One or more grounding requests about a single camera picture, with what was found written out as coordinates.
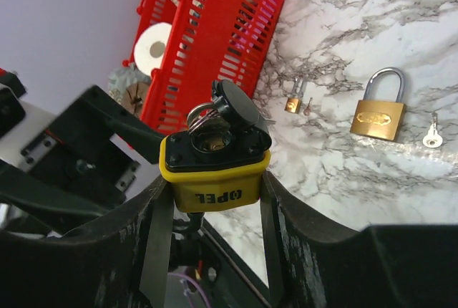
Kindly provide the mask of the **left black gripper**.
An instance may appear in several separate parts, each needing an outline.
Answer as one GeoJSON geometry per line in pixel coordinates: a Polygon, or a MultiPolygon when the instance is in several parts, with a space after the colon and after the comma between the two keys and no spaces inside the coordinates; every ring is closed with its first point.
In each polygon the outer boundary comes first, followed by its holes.
{"type": "Polygon", "coordinates": [[[16,74],[1,72],[3,229],[73,229],[122,205],[140,165],[114,136],[158,162],[163,136],[100,87],[60,115],[26,103],[25,93],[16,74]]]}

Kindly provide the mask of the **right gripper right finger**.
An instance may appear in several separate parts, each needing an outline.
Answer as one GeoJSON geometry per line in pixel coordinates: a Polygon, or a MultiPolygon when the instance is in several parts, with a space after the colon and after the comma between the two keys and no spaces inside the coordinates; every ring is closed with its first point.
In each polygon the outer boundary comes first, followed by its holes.
{"type": "Polygon", "coordinates": [[[273,307],[455,307],[455,225],[343,226],[270,172],[260,212],[273,307]]]}

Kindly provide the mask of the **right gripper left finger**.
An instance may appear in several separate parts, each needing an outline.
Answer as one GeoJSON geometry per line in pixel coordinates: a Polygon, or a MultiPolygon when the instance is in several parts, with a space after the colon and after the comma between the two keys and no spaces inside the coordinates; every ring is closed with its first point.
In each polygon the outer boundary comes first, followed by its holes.
{"type": "Polygon", "coordinates": [[[173,211],[158,177],[60,238],[1,232],[1,306],[163,307],[173,211]]]}

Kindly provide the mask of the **yellow black padlock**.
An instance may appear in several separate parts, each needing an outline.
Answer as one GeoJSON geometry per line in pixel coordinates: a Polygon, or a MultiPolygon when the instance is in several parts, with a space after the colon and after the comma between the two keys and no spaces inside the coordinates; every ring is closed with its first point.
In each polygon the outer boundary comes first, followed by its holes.
{"type": "Polygon", "coordinates": [[[270,159],[268,123],[230,80],[214,81],[211,100],[194,107],[187,130],[160,144],[161,176],[184,213],[226,211],[257,202],[270,159]]]}

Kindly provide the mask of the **large brass padlock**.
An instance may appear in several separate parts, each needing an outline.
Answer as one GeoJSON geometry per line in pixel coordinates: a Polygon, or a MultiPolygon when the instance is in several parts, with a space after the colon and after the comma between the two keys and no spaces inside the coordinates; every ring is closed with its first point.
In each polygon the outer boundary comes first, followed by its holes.
{"type": "Polygon", "coordinates": [[[375,72],[366,84],[363,98],[358,101],[350,133],[395,142],[406,112],[406,105],[401,101],[405,83],[404,73],[395,67],[375,72]],[[399,79],[395,101],[370,100],[369,95],[375,81],[388,74],[395,74],[399,79]]]}

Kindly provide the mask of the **small brass padlock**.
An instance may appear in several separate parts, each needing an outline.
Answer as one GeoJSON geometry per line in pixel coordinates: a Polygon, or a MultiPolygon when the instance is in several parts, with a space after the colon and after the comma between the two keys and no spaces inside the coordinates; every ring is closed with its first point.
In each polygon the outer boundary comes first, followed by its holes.
{"type": "Polygon", "coordinates": [[[305,78],[296,77],[294,79],[291,93],[288,96],[288,99],[286,101],[286,105],[284,109],[286,112],[298,114],[300,107],[301,107],[305,88],[306,88],[305,78]]]}

